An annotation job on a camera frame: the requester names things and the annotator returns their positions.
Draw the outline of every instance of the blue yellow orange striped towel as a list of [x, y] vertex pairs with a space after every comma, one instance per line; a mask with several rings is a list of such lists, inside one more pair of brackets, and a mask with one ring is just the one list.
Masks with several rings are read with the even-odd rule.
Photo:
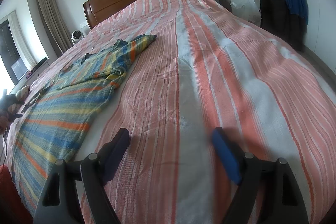
[[61, 70], [27, 103], [13, 150], [12, 177], [34, 213], [56, 159], [70, 160], [79, 150], [94, 118], [111, 100], [127, 70], [156, 35], [130, 42], [117, 40], [96, 54], [86, 54]]

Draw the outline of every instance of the striped bedspread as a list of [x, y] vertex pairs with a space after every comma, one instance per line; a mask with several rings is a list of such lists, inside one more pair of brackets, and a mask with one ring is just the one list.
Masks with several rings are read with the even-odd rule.
[[[96, 148], [120, 127], [130, 131], [105, 187], [121, 222], [220, 223], [236, 190], [209, 140], [221, 126], [260, 159], [286, 158], [310, 223], [318, 223], [336, 198], [336, 95], [285, 42], [213, 0], [137, 0], [97, 25], [33, 89], [92, 47], [143, 33], [157, 39], [134, 62]], [[93, 223], [85, 197], [81, 206]], [[260, 206], [258, 198], [250, 223]]]
[[21, 200], [32, 214], [55, 161], [74, 157], [136, 55], [155, 38], [140, 35], [130, 42], [117, 40], [95, 54], [86, 53], [27, 102], [31, 106], [16, 136], [11, 174]]

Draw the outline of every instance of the blue gripper pad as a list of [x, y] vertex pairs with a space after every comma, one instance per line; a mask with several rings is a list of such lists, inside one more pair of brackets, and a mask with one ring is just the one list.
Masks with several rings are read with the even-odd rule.
[[239, 162], [235, 158], [232, 151], [229, 149], [230, 144], [224, 141], [221, 133], [219, 132], [219, 129], [214, 129], [212, 132], [211, 141], [229, 179], [237, 185], [240, 184], [242, 176], [240, 174]]
[[112, 149], [110, 150], [109, 156], [105, 162], [105, 172], [102, 178], [104, 186], [107, 184], [107, 182], [113, 179], [119, 164], [130, 144], [128, 130], [125, 128], [119, 129], [118, 133], [110, 143], [110, 147]]

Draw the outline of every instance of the plastic bag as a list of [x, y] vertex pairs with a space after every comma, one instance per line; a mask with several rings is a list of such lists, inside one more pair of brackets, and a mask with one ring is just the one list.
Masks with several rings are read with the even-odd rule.
[[260, 11], [254, 0], [243, 0], [241, 3], [231, 3], [232, 13], [251, 23], [257, 23], [261, 20]]

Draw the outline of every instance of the curtain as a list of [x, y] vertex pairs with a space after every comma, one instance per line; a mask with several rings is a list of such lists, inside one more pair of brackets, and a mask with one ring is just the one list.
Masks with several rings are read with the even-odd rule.
[[56, 0], [37, 1], [43, 18], [62, 53], [70, 49], [73, 46], [71, 36], [58, 10]]
[[23, 63], [26, 65], [27, 69], [31, 71], [36, 66], [36, 61], [28, 49], [26, 41], [22, 35], [19, 20], [17, 19], [16, 12], [13, 11], [8, 15], [8, 22], [10, 32], [12, 34], [14, 44]]

